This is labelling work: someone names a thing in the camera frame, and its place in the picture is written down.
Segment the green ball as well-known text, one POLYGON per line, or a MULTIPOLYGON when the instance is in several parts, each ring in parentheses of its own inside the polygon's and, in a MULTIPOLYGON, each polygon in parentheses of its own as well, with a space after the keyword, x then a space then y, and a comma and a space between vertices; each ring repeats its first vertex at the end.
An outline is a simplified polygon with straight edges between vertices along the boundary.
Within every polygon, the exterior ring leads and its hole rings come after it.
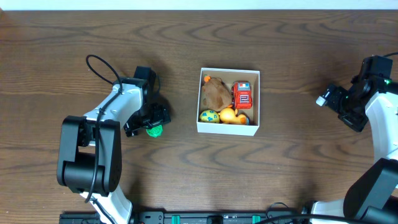
POLYGON ((163 126, 158 125, 156 127, 146 129, 146 133, 152 138, 160 137, 163 133, 163 126))

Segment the yellow ball with blue letters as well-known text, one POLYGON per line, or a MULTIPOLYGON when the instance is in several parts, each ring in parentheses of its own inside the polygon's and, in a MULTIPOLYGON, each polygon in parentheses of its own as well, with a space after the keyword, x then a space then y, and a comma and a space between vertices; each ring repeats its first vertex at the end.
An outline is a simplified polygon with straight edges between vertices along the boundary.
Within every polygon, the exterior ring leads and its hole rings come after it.
POLYGON ((219 123, 220 117, 219 114, 214 110, 205 110, 202 111, 199 115, 199 119, 204 123, 219 123))

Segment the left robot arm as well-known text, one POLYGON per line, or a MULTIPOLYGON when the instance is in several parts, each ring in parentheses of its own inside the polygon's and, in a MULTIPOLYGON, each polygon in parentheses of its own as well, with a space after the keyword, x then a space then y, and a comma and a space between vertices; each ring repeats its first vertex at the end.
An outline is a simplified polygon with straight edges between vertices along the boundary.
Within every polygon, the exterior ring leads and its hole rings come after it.
POLYGON ((154 102, 157 75, 137 67, 134 76, 118 78, 111 93, 83 116, 62 123, 57 181, 92 204, 95 213, 64 213, 60 223, 133 223, 133 204, 119 181, 121 136, 170 122, 167 108, 154 102))

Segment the brown plush bear with orange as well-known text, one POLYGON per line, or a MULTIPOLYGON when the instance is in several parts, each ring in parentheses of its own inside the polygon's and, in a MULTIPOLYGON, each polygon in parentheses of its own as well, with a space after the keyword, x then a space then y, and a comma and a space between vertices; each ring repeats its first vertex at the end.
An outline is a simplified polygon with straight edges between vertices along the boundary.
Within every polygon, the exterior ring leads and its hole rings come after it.
POLYGON ((205 75, 203 81, 204 84, 201 87, 203 106, 211 110, 221 111, 232 105, 232 94, 226 88, 221 78, 213 78, 205 75))

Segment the orange rubber duck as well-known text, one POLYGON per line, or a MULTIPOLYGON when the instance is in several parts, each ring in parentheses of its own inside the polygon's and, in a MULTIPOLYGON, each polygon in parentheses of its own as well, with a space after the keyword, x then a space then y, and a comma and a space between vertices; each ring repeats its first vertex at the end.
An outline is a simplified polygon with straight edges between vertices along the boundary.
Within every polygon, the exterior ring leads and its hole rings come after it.
POLYGON ((245 114, 238 114, 237 109, 224 108, 218 115, 224 124, 249 125, 249 118, 245 114))

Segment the red toy truck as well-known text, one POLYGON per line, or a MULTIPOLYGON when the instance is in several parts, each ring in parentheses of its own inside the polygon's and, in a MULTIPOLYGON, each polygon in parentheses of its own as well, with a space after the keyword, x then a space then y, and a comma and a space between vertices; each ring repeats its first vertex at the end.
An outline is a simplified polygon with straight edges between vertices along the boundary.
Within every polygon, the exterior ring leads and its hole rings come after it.
POLYGON ((252 108, 251 86, 249 82, 234 82, 231 88, 233 107, 239 110, 252 108))

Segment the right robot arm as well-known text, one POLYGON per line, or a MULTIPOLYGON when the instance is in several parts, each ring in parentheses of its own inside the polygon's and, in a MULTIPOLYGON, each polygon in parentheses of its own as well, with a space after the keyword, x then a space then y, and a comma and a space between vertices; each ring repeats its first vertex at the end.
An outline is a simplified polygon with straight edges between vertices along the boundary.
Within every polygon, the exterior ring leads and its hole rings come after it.
POLYGON ((374 164, 343 199, 312 203, 306 223, 397 224, 397 197, 392 196, 397 189, 397 83, 391 79, 391 57, 365 58, 349 89, 330 84, 316 100, 358 133, 370 124, 374 164))

